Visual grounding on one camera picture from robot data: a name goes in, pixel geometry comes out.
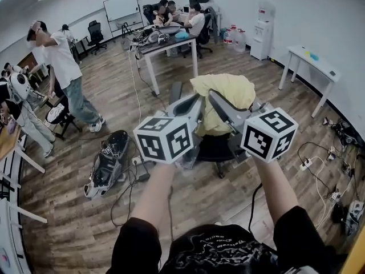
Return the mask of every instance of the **white table leg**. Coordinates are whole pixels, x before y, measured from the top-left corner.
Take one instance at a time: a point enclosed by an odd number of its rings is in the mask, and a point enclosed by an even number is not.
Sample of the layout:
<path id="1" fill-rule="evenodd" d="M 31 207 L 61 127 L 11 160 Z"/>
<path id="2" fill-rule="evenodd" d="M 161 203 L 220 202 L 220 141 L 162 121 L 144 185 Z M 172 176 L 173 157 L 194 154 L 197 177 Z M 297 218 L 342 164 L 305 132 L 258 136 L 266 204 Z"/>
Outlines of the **white table leg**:
<path id="1" fill-rule="evenodd" d="M 22 188 L 21 185 L 14 182 L 12 179 L 10 179 L 7 175 L 5 175 L 2 171 L 0 171 L 0 179 L 6 179 L 10 184 L 12 184 L 14 187 L 17 187 L 18 189 Z"/>
<path id="2" fill-rule="evenodd" d="M 33 214 L 33 213 L 29 212 L 29 211 L 26 211 L 24 209 L 21 209 L 21 207 L 18 207 L 18 206 L 16 206 L 13 203 L 8 202 L 8 205 L 9 205 L 9 207 L 11 209 L 14 209 L 14 210 L 18 211 L 20 214 L 23 214 L 25 216 L 28 216 L 29 218 L 32 218 L 32 219 L 34 219 L 36 221 L 39 221 L 39 222 L 42 222 L 42 223 L 48 223 L 48 220 L 47 219 L 45 219 L 43 217 L 40 217 L 40 216 L 38 216 L 36 214 Z"/>
<path id="3" fill-rule="evenodd" d="M 291 77 L 291 82 L 294 82 L 295 77 L 297 76 L 298 73 L 298 69 L 299 69 L 299 64 L 301 63 L 301 59 L 299 57 L 297 57 L 297 64 L 294 67 L 293 70 L 293 76 Z"/>
<path id="4" fill-rule="evenodd" d="M 314 118 L 316 116 L 316 114 L 318 113 L 319 109 L 325 104 L 326 100 L 327 100 L 327 97 L 333 87 L 333 82 L 330 82 L 330 84 L 327 86 L 325 92 L 323 93 L 322 95 L 322 98 L 321 100 L 319 101 L 318 105 L 316 106 L 313 114 L 312 114 L 312 118 Z"/>
<path id="5" fill-rule="evenodd" d="M 198 77 L 198 56 L 197 56 L 197 52 L 196 52 L 196 41 L 193 40 L 192 42 L 192 57 L 193 57 L 193 73 L 194 73 L 194 78 Z"/>
<path id="6" fill-rule="evenodd" d="M 284 82 L 285 82 L 285 79 L 286 79 L 286 76 L 287 76 L 287 72 L 289 70 L 289 65 L 290 65 L 290 61 L 291 61 L 292 56 L 293 56 L 293 54 L 289 53 L 289 59 L 287 61 L 287 64 L 285 65 L 284 72 L 283 72 L 283 75 L 281 76 L 281 80 L 280 80 L 280 84 L 279 84 L 279 89 L 280 90 L 283 89 Z"/>
<path id="7" fill-rule="evenodd" d="M 149 72 L 149 76 L 151 77 L 153 89 L 155 90 L 155 93 L 158 95 L 158 94 L 160 94 L 160 90 L 159 90 L 159 86 L 158 86 L 157 81 L 156 81 L 155 73 L 153 72 L 151 57 L 148 54 L 146 54 L 144 56 L 144 59 L 146 60 L 147 69 L 148 69 L 148 72 Z"/>
<path id="8" fill-rule="evenodd" d="M 29 162 L 32 166 L 34 166 L 38 171 L 40 171 L 41 173 L 45 173 L 45 169 L 43 167 L 41 167 L 38 163 L 36 163 L 34 160 L 32 160 L 28 155 L 26 155 L 21 148 L 16 145 L 15 146 L 15 152 L 17 154 L 19 154 L 22 158 L 24 158 L 27 162 Z"/>

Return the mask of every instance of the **wooden tabletop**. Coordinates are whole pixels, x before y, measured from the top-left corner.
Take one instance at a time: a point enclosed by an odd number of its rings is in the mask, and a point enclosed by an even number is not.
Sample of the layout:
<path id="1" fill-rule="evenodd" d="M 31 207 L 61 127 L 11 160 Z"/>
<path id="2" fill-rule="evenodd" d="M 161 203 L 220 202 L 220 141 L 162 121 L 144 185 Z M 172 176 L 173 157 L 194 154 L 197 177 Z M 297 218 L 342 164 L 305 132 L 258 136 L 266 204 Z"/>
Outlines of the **wooden tabletop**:
<path id="1" fill-rule="evenodd" d="M 0 160 L 5 158 L 7 154 L 14 149 L 17 145 L 19 135 L 21 133 L 21 128 L 16 126 L 14 133 L 9 134 L 6 127 L 4 127 L 0 132 Z"/>

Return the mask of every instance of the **wooden floor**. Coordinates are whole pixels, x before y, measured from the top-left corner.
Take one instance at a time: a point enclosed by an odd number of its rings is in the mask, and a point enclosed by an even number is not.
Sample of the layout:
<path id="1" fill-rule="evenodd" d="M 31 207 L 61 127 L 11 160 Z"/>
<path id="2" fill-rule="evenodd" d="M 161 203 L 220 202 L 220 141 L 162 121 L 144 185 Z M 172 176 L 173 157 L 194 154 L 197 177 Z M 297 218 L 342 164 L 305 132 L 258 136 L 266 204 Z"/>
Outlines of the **wooden floor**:
<path id="1" fill-rule="evenodd" d="M 337 120 L 338 116 L 325 105 L 315 119 L 311 113 L 319 98 L 310 89 L 296 80 L 287 81 L 282 91 L 278 90 L 282 69 L 269 61 L 258 61 L 249 53 L 236 54 L 224 48 L 223 44 L 210 45 L 213 54 L 204 52 L 199 60 L 199 74 L 230 73 L 244 75 L 255 84 L 257 96 L 263 101 L 270 101 L 274 107 L 281 107 L 298 123 L 299 131 L 290 151 L 280 160 L 286 176 L 290 180 L 302 207 L 307 209 L 314 224 L 323 214 L 321 202 L 315 185 L 315 179 L 308 171 L 300 172 L 300 161 L 297 149 L 306 142 L 312 141 L 322 146 L 333 145 L 334 133 L 322 126 L 324 116 Z M 158 99 L 151 96 L 150 89 L 139 79 L 131 55 L 135 85 L 141 104 L 142 119 L 162 108 Z M 145 62 L 141 63 L 141 75 L 149 82 Z M 161 98 L 168 101 L 169 88 L 175 81 L 184 82 L 184 93 L 192 91 L 189 83 L 192 77 L 191 57 L 166 58 L 160 54 L 153 60 Z M 41 224 L 23 218 L 25 247 L 35 273 L 105 273 L 111 262 L 112 249 L 119 229 L 111 222 L 110 209 L 127 184 L 118 183 L 109 193 L 100 199 L 89 200 L 84 197 L 83 186 L 88 177 L 95 154 L 100 150 L 101 139 L 90 139 L 103 136 L 116 130 L 126 130 L 130 134 L 139 120 L 139 109 L 133 87 L 133 79 L 128 60 L 128 53 L 122 51 L 120 41 L 110 42 L 108 50 L 97 56 L 90 55 L 83 60 L 83 87 L 85 96 L 95 105 L 107 121 L 106 127 L 98 134 L 90 134 L 85 124 L 81 134 L 70 127 L 65 134 L 67 140 L 55 143 L 52 156 L 44 160 L 38 145 L 29 141 L 27 153 L 46 169 L 44 175 L 28 164 L 23 167 L 21 180 L 21 206 L 35 214 L 48 219 L 48 224 Z M 47 89 L 48 82 L 42 88 Z M 44 119 L 47 107 L 38 112 Z M 354 162 L 357 150 L 353 149 L 344 156 L 350 163 Z M 303 157 L 320 156 L 325 159 L 327 152 L 312 145 L 302 151 Z M 327 162 L 320 177 L 331 188 L 338 185 L 343 191 L 348 184 L 348 177 L 341 173 L 342 160 Z M 321 163 L 314 161 L 316 171 Z M 173 235 L 178 237 L 187 230 L 206 223 L 220 221 L 222 224 L 239 224 L 247 228 L 250 216 L 252 193 L 260 180 L 253 161 L 250 159 L 237 168 L 231 164 L 224 167 L 226 178 L 217 177 L 212 163 L 197 164 L 191 171 L 181 171 L 175 177 L 172 196 Z M 365 186 L 357 174 L 360 198 L 364 199 Z M 132 193 L 132 207 L 140 196 L 144 184 L 138 184 Z M 319 183 L 319 191 L 326 193 Z M 354 198 L 353 187 L 344 196 L 345 204 Z M 123 196 L 113 212 L 117 223 L 126 221 L 128 214 L 128 194 Z M 263 191 L 257 195 L 255 203 L 253 233 L 259 241 L 274 247 L 272 241 L 273 223 L 268 214 Z M 337 249 L 346 250 L 349 241 L 340 236 L 339 226 L 330 218 L 319 229 L 326 244 Z M 163 247 L 162 262 L 166 261 L 170 241 L 169 218 L 166 211 L 160 229 L 160 240 Z"/>

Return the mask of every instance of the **hand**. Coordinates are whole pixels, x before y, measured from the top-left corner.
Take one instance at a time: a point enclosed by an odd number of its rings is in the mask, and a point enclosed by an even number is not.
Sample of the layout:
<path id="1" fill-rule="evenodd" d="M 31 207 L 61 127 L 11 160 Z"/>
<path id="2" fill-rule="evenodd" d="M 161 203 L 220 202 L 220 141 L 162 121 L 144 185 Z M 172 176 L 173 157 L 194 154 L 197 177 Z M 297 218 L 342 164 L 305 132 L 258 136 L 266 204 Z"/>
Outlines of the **hand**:
<path id="1" fill-rule="evenodd" d="M 36 33 L 40 29 L 40 22 L 34 21 L 30 28 Z"/>
<path id="2" fill-rule="evenodd" d="M 54 96 L 53 96 L 53 92 L 55 91 L 55 88 L 54 87 L 50 87 L 50 90 L 48 91 L 48 97 L 50 99 L 52 99 Z"/>

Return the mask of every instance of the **whiteboard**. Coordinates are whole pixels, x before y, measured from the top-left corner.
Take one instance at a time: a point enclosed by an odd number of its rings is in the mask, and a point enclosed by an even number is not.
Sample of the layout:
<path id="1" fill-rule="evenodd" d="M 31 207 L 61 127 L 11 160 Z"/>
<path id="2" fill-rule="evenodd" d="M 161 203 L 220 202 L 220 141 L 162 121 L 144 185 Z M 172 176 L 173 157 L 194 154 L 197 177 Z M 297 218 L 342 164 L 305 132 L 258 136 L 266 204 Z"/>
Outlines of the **whiteboard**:
<path id="1" fill-rule="evenodd" d="M 109 21 L 139 12 L 138 0 L 106 0 L 104 7 Z"/>

